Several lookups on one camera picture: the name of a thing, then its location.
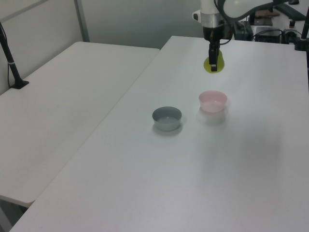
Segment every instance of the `yellow object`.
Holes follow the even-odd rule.
[[[224,60],[223,60],[223,55],[222,55],[221,51],[219,52],[219,55],[218,55],[218,63],[217,63],[217,71],[216,72],[211,71],[211,65],[209,64],[209,57],[207,57],[207,59],[204,61],[204,69],[209,73],[218,73],[223,68],[224,68]]]

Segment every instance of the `black cable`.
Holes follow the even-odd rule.
[[[233,38],[232,25],[231,25],[231,23],[227,20],[227,18],[224,16],[224,14],[222,14],[222,13],[220,12],[216,0],[213,0],[213,2],[214,2],[214,5],[216,6],[217,10],[219,11],[219,13],[222,15],[222,17],[225,19],[225,21],[227,22],[228,26],[230,27],[230,32],[231,32],[230,38],[228,39],[227,42],[221,43],[221,44],[220,44],[220,45],[225,45],[225,44],[229,43],[229,42],[232,40],[232,38]]]
[[[286,32],[286,31],[295,31],[295,32],[297,32],[298,34],[300,34],[300,35],[301,35],[301,33],[300,33],[299,31],[297,31],[297,30],[293,30],[293,29],[285,29],[285,30],[284,30],[284,32]]]
[[[2,32],[3,32],[3,34],[4,34],[4,37],[5,37],[6,42],[8,42],[8,38],[6,37],[5,30],[4,30],[4,28],[3,28],[2,24],[1,24],[1,22],[0,22],[0,28],[1,28]]]
[[[8,38],[6,37],[5,30],[4,30],[1,22],[0,22],[0,28],[2,30],[2,33],[4,34],[4,37],[5,37],[5,40],[6,40],[6,43],[7,43],[8,42]],[[11,88],[11,86],[10,86],[10,79],[9,78],[10,78],[10,65],[8,64],[8,85],[9,85],[9,88]]]
[[[8,85],[9,85],[9,88],[11,88],[11,86],[10,86],[10,79],[9,79],[9,75],[10,74],[10,66],[9,66],[9,64],[8,64]]]
[[[282,35],[282,33],[284,33],[284,31],[283,31],[283,30],[280,30],[280,29],[270,29],[270,30],[264,30],[264,31],[261,31],[261,32],[259,32],[259,33],[256,33],[256,34],[253,36],[253,38],[254,38],[255,36],[257,36],[257,35],[264,34],[264,33],[266,33],[266,32],[271,32],[271,31],[280,31],[280,32],[281,32],[280,35]]]

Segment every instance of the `white table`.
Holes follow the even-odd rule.
[[[0,199],[29,207],[157,53],[75,43],[0,96]]]
[[[208,74],[207,49],[172,37],[11,232],[307,232],[306,54],[231,41]],[[209,89],[225,113],[199,110]],[[153,128],[165,105],[176,131]]]

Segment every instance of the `white wall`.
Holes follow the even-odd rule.
[[[82,41],[74,0],[48,0],[2,25],[22,78]],[[7,61],[0,48],[0,94],[7,89]]]
[[[203,37],[200,0],[81,0],[91,42],[161,49],[171,35]]]

